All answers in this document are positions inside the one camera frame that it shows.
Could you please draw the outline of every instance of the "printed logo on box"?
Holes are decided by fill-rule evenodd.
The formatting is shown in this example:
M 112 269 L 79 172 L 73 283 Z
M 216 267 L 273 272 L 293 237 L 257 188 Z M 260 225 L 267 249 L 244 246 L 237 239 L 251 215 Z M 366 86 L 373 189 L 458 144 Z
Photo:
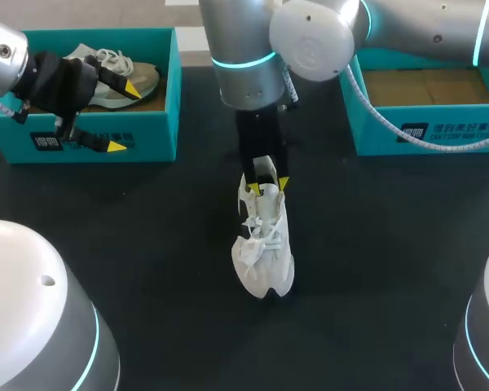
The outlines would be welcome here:
M 53 132 L 31 133 L 34 146 L 41 152 L 63 151 L 62 143 L 56 138 Z
M 414 124 L 403 124 L 400 128 L 404 133 L 409 134 L 414 138 L 418 138 L 419 140 L 423 140 L 425 137 L 425 132 L 427 132 L 427 128 L 430 126 L 427 122 L 419 122 Z M 397 143 L 407 143 L 405 139 L 398 136 Z

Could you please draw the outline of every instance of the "teal light ring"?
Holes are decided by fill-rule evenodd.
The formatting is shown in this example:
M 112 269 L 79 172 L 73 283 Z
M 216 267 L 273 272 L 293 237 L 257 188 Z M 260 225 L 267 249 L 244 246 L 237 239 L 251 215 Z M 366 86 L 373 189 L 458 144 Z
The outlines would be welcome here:
M 89 374 L 90 368 L 92 367 L 93 362 L 95 361 L 96 358 L 96 353 L 98 352 L 98 343 L 99 343 L 99 321 L 98 321 L 98 311 L 92 305 L 92 309 L 95 312 L 95 320 L 96 320 L 96 339 L 95 339 L 95 345 L 92 348 L 92 354 L 90 354 L 89 362 L 87 363 L 87 366 L 85 367 L 85 370 L 80 376 L 80 379 L 76 382 L 74 387 L 71 389 L 71 391 L 78 391 L 78 389 L 82 386 L 83 382 L 85 381 L 87 375 Z
M 478 60 L 480 58 L 480 48 L 482 47 L 483 31 L 486 28 L 487 17 L 489 16 L 489 0 L 486 0 L 483 6 L 482 18 L 480 19 L 480 25 L 478 26 L 478 33 L 476 35 L 476 43 L 474 44 L 473 53 L 473 66 L 478 66 Z
M 217 66 L 221 67 L 221 68 L 228 68 L 228 69 L 245 69 L 245 68 L 252 68 L 252 67 L 256 67 L 258 65 L 261 65 L 261 64 L 264 64 L 265 62 L 273 59 L 275 57 L 276 53 L 274 51 L 272 51 L 269 55 L 261 58 L 261 59 L 257 59 L 255 61 L 250 61 L 249 63 L 242 63 L 242 64 L 226 64 L 226 63 L 221 63 L 219 61 L 217 61 L 216 59 L 212 58 L 212 61 L 214 62 L 214 64 L 216 64 Z

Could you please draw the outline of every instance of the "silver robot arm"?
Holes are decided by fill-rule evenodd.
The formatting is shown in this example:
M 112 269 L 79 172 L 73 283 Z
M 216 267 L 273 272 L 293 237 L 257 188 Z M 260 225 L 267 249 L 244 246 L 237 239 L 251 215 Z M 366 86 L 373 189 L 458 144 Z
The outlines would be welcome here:
M 335 77 L 361 47 L 489 67 L 489 0 L 291 0 L 272 16 L 270 39 L 314 81 Z
M 0 97 L 15 88 L 28 58 L 27 37 L 0 23 Z
M 0 112 L 24 124 L 30 105 L 56 115 L 55 136 L 96 152 L 126 149 L 111 140 L 78 129 L 77 115 L 88 106 L 101 81 L 127 98 L 141 96 L 127 77 L 102 67 L 94 56 L 62 59 L 50 52 L 29 53 L 27 37 L 0 23 L 0 97 L 13 92 L 22 101 L 19 112 L 0 103 Z

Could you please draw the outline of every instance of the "black tabletop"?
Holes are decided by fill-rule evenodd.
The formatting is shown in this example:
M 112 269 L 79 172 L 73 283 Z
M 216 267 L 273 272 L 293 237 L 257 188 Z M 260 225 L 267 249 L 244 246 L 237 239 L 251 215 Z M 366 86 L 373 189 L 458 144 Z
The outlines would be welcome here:
M 489 254 L 489 155 L 358 158 L 336 81 L 284 118 L 296 281 L 231 262 L 240 164 L 209 68 L 184 71 L 173 164 L 8 166 L 0 219 L 53 243 L 112 329 L 121 390 L 457 390 L 452 342 Z

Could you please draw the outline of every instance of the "shoe box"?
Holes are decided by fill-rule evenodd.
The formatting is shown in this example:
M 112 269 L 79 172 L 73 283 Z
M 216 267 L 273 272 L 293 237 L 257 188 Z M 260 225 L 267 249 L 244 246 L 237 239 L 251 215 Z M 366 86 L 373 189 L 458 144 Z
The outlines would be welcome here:
M 51 51 L 62 57 L 84 43 L 94 48 L 121 51 L 134 62 L 156 65 L 160 71 L 157 90 L 130 108 L 109 111 L 86 108 L 77 118 L 83 130 L 127 147 L 124 151 L 98 153 L 76 143 L 54 138 L 55 116 L 32 108 L 24 125 L 0 113 L 0 151 L 10 164 L 116 163 L 173 161 L 176 157 L 182 69 L 175 30 L 77 29 L 25 32 L 33 52 Z M 0 99 L 9 108 L 20 109 L 12 94 Z M 47 148 L 35 143 L 50 140 Z
M 413 137 L 443 145 L 489 137 L 489 69 L 379 49 L 360 51 L 350 66 L 371 105 Z M 379 123 L 346 75 L 341 75 L 341 88 L 358 155 L 441 153 L 410 144 Z

